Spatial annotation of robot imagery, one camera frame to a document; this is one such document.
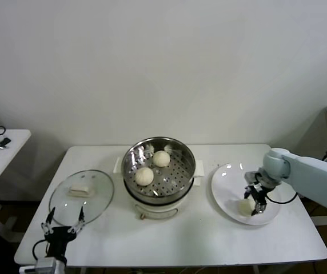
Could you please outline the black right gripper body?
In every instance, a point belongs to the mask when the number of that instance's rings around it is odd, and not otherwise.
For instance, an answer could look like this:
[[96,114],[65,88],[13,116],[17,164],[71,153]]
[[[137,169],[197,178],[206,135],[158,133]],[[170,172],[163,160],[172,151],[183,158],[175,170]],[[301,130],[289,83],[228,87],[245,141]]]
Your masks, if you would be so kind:
[[266,196],[269,192],[269,189],[264,187],[261,183],[250,184],[250,194],[252,195],[253,199],[258,204],[266,204]]

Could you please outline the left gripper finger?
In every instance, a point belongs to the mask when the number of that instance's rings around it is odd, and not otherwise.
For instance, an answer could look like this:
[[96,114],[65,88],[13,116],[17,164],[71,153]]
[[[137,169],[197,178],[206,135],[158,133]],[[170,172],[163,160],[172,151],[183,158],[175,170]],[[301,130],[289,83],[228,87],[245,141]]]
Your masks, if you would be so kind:
[[83,206],[80,209],[78,221],[72,225],[67,231],[68,233],[79,233],[85,226],[85,214],[83,211]]
[[51,222],[53,220],[54,217],[54,213],[55,213],[55,207],[53,207],[53,209],[50,211],[50,213],[48,214],[46,221],[41,223],[41,228],[43,230],[43,233],[45,235],[49,235],[53,233],[53,228],[51,226]]

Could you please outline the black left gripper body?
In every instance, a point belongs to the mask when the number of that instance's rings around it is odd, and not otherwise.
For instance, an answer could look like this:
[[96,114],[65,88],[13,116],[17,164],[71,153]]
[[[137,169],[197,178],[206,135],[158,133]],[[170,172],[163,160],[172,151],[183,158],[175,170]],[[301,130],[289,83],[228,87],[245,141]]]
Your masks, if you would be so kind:
[[46,235],[46,241],[49,243],[47,257],[65,257],[67,245],[73,240],[75,233],[71,227],[54,227],[53,232]]

